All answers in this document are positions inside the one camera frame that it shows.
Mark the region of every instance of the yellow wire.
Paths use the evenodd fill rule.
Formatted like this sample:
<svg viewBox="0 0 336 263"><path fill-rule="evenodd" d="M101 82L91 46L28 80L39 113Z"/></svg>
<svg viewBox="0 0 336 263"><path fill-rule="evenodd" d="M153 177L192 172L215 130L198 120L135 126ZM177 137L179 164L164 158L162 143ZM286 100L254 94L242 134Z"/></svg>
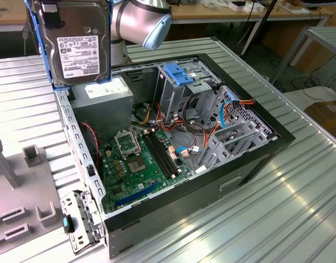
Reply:
<svg viewBox="0 0 336 263"><path fill-rule="evenodd" d="M142 122L139 122L139 124L143 125L147 123L149 115L150 115L150 109L147 110L146 118Z"/></svg>

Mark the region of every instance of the hard disk label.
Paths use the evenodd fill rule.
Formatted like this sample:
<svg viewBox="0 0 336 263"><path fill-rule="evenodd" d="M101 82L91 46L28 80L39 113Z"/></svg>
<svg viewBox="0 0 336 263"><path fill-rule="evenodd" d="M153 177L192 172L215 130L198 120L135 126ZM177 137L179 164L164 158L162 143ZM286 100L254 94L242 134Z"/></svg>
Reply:
<svg viewBox="0 0 336 263"><path fill-rule="evenodd" d="M64 78L100 73L98 36L58 37Z"/></svg>

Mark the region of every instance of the green circuit board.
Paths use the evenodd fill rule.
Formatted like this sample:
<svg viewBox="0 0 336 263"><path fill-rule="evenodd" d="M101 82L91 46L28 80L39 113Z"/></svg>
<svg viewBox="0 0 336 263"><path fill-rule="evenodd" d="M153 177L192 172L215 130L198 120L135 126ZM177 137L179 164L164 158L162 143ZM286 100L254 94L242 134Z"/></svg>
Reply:
<svg viewBox="0 0 336 263"><path fill-rule="evenodd" d="M171 144L164 132L158 130L155 132L155 136L160 140L162 147L170 158L170 152L167 150L167 147L171 146ZM178 160L172 161L181 172L175 178L167 179L144 142L143 135L137 135L137 140L141 153L140 155L128 156L128 158L122 158L115 140L100 146L103 157L102 183L106 190L106 195L102 200L105 213L110 213L147 195L140 195L138 198L125 204L116 205L116 202L123 198L132 196L150 187L152 189L150 193L160 191L165 187L185 180L191 175L184 160L178 157Z"/></svg>

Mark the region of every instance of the barcode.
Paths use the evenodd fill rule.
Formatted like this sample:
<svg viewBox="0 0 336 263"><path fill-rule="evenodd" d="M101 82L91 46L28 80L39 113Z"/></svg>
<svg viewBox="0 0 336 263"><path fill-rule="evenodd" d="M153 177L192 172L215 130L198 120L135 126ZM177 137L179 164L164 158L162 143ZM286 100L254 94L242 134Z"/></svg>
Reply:
<svg viewBox="0 0 336 263"><path fill-rule="evenodd" d="M70 70L81 70L81 67L66 67L65 71L70 71Z"/></svg>
<svg viewBox="0 0 336 263"><path fill-rule="evenodd" d="M88 75L88 74L96 74L97 73L97 70L84 70L83 73L85 75Z"/></svg>

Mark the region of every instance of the cardboard box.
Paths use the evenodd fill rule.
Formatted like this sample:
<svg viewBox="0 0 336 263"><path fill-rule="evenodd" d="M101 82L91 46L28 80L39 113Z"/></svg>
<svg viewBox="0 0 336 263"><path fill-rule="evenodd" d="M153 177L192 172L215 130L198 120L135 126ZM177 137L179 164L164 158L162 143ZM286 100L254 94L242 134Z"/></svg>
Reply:
<svg viewBox="0 0 336 263"><path fill-rule="evenodd" d="M336 138L336 101L314 103L304 112Z"/></svg>

